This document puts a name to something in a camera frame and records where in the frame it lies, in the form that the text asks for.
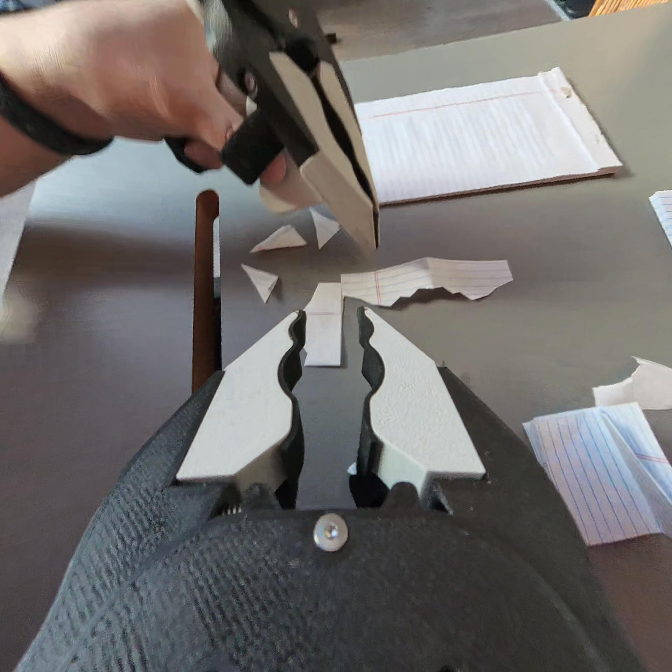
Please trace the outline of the small triangular paper scrap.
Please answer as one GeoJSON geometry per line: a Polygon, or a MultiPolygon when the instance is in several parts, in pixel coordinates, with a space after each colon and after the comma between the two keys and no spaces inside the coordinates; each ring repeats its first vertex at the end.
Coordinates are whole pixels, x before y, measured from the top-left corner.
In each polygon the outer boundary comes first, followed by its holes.
{"type": "Polygon", "coordinates": [[[322,249],[341,230],[340,224],[333,218],[325,216],[315,208],[310,208],[318,249],[322,249]]]}
{"type": "Polygon", "coordinates": [[[250,254],[264,253],[278,249],[293,249],[307,245],[307,241],[291,224],[278,228],[250,250],[250,254]]]}
{"type": "Polygon", "coordinates": [[[240,268],[252,283],[262,302],[266,305],[279,281],[279,276],[246,264],[241,264],[240,268]]]}

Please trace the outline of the torn lined paper piece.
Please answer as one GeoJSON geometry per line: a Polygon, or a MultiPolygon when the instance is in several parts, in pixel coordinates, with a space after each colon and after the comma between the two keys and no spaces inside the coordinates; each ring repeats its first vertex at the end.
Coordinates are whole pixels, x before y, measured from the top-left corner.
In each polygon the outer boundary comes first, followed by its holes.
{"type": "Polygon", "coordinates": [[[370,272],[341,275],[344,297],[372,306],[392,307],[421,290],[446,290],[469,300],[489,296],[513,281],[508,261],[423,257],[370,272]]]}

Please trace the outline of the person's left forearm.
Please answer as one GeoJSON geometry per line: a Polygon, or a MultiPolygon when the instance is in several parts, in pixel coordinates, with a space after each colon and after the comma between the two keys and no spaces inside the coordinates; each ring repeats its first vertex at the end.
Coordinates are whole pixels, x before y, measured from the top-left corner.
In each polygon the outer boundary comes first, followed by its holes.
{"type": "Polygon", "coordinates": [[[65,160],[1,119],[1,197],[22,189],[65,160]]]}

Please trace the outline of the white lined legal pad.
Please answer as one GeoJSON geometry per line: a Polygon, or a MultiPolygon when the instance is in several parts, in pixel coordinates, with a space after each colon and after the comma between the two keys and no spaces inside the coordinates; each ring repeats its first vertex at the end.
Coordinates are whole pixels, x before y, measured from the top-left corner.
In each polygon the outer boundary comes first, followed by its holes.
{"type": "Polygon", "coordinates": [[[649,202],[671,246],[671,190],[656,191],[649,197],[649,202]]]}

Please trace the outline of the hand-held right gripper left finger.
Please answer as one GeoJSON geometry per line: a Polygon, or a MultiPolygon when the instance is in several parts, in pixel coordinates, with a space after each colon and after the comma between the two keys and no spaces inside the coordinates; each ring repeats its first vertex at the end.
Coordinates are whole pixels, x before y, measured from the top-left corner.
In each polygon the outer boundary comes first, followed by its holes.
{"type": "Polygon", "coordinates": [[[296,507],[305,437],[294,388],[302,376],[306,313],[297,310],[223,371],[176,474],[180,483],[225,483],[240,495],[263,484],[296,507]]]}

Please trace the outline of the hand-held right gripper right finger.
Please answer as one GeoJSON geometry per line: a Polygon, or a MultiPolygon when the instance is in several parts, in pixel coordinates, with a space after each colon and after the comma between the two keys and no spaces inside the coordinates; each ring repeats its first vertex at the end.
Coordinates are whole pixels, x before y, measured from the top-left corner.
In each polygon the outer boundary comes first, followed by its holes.
{"type": "Polygon", "coordinates": [[[400,483],[419,499],[437,479],[478,481],[486,468],[439,367],[372,309],[357,310],[367,393],[355,472],[357,508],[379,508],[400,483]]]}

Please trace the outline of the narrow lined paper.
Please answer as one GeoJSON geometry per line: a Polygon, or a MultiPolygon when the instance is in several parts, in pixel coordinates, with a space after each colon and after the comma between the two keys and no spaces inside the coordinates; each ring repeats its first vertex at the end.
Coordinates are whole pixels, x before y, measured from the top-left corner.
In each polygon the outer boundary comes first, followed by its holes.
{"type": "Polygon", "coordinates": [[[343,296],[340,282],[321,282],[305,308],[307,367],[340,367],[343,296]]]}

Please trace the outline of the black smartwatch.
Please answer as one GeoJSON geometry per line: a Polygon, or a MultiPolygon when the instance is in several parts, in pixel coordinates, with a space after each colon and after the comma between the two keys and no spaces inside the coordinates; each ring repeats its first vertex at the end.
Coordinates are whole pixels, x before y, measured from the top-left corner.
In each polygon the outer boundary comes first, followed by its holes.
{"type": "Polygon", "coordinates": [[[75,134],[47,117],[19,96],[1,74],[1,117],[37,144],[61,156],[88,156],[103,151],[113,142],[75,134]]]}

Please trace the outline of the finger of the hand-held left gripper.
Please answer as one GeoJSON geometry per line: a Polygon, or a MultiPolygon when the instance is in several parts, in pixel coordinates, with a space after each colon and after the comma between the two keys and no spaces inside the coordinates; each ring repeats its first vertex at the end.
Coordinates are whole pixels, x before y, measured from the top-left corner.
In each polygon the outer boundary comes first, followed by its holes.
{"type": "Polygon", "coordinates": [[[308,143],[300,147],[299,139],[291,137],[290,128],[277,130],[293,167],[289,184],[270,200],[271,209],[291,210],[322,203],[358,246],[377,249],[377,210],[373,210],[330,130],[315,89],[316,70],[309,75],[282,52],[273,52],[270,62],[290,96],[289,120],[296,122],[294,131],[308,143]]]}
{"type": "Polygon", "coordinates": [[[337,67],[329,62],[318,63],[315,89],[321,99],[327,123],[337,145],[348,159],[354,177],[369,198],[373,210],[379,209],[378,197],[365,151],[361,129],[337,67]]]}

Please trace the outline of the grey desk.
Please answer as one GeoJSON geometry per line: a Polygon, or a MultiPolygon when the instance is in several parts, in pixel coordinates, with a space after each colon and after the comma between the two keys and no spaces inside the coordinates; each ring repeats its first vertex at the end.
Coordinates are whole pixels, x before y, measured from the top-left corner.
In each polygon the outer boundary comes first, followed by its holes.
{"type": "MultiPolygon", "coordinates": [[[[378,263],[507,259],[513,282],[478,302],[441,292],[380,314],[445,363],[518,435],[592,405],[633,356],[671,365],[671,249],[648,198],[671,188],[671,9],[551,23],[343,64],[357,101],[560,67],[624,163],[614,178],[381,212],[378,263]]],[[[120,471],[191,394],[197,194],[223,216],[224,360],[320,281],[357,271],[349,239],[261,255],[280,282],[259,301],[239,267],[281,225],[229,173],[196,177],[164,145],[117,141],[36,188],[13,279],[35,310],[1,344],[1,670],[36,636],[120,471]]]]}

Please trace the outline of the person's left hand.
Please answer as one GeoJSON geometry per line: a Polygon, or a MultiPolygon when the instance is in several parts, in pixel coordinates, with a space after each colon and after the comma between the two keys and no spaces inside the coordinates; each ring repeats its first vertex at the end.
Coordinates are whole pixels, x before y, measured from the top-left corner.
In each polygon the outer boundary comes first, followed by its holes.
{"type": "Polygon", "coordinates": [[[85,140],[186,139],[219,169],[242,122],[219,88],[198,1],[67,1],[1,18],[1,76],[23,104],[85,140]]]}

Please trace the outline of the lined paper pad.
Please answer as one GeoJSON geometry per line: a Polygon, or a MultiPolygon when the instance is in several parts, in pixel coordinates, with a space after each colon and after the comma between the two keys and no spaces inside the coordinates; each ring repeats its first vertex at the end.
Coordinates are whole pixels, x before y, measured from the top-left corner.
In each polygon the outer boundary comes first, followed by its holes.
{"type": "Polygon", "coordinates": [[[356,105],[381,206],[616,174],[561,68],[356,105]]]}

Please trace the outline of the curved white paper scrap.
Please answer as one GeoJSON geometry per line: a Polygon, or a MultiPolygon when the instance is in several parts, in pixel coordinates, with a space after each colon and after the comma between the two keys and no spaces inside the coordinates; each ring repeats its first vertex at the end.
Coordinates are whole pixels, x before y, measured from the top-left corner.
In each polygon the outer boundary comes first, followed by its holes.
{"type": "Polygon", "coordinates": [[[636,403],[643,410],[670,410],[671,368],[640,357],[633,359],[637,367],[628,378],[593,388],[594,406],[636,403]]]}

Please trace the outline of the folded lined paper booklet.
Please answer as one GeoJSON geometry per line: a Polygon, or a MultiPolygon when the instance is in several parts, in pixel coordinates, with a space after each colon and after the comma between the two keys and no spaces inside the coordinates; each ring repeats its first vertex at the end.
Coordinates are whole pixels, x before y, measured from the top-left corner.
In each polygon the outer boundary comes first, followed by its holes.
{"type": "Polygon", "coordinates": [[[524,430],[586,546],[671,537],[671,463],[637,403],[538,416],[524,430]]]}

